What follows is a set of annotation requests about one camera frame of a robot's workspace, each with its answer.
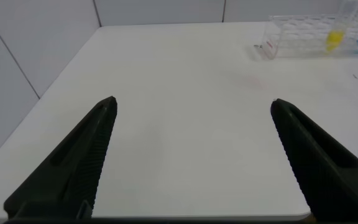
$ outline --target yellow object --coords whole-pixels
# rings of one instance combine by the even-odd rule
[[[335,48],[337,48],[342,40],[343,36],[345,35],[345,32],[343,30],[332,30],[326,40],[326,50],[328,53],[333,51]]]

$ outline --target table surface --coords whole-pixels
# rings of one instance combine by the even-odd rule
[[[0,217],[110,95],[118,114],[94,217],[309,214],[270,105],[295,104],[358,156],[358,59],[260,60],[263,31],[263,22],[97,30],[0,149]]]

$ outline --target test tube rack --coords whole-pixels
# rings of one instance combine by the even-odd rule
[[[348,25],[340,46],[326,52],[326,39],[336,15],[269,16],[262,44],[269,59],[277,57],[358,57],[358,14]]]

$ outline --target test tube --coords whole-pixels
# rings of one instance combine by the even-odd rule
[[[326,39],[328,53],[336,49],[342,42],[346,29],[358,10],[358,0],[343,0],[333,24],[333,28]]]

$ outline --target tile grout line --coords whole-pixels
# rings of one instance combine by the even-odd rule
[[[35,90],[35,88],[32,86],[31,82],[29,81],[29,79],[27,78],[27,76],[25,75],[22,67],[19,65],[19,62],[17,62],[15,56],[13,56],[11,50],[9,49],[9,47],[6,45],[4,39],[2,38],[2,36],[0,35],[0,40],[2,42],[2,44],[4,44],[5,48],[7,49],[7,51],[9,52],[9,54],[11,55],[11,57],[13,58],[13,61],[15,61],[17,67],[19,67],[19,70],[22,72],[24,78],[27,80],[27,82],[29,83],[29,85],[31,86],[31,89],[34,91],[35,95],[37,96],[38,99],[40,99],[40,96],[38,95],[37,91]]]
[[[223,4],[223,15],[222,15],[222,22],[224,22],[224,13],[226,12],[226,0],[224,0]]]
[[[96,12],[96,16],[98,17],[99,27],[102,27],[102,23],[100,22],[99,12],[98,12],[98,8],[96,7],[96,2],[95,2],[95,0],[93,0],[93,6],[94,6],[94,10],[95,10],[95,12]]]

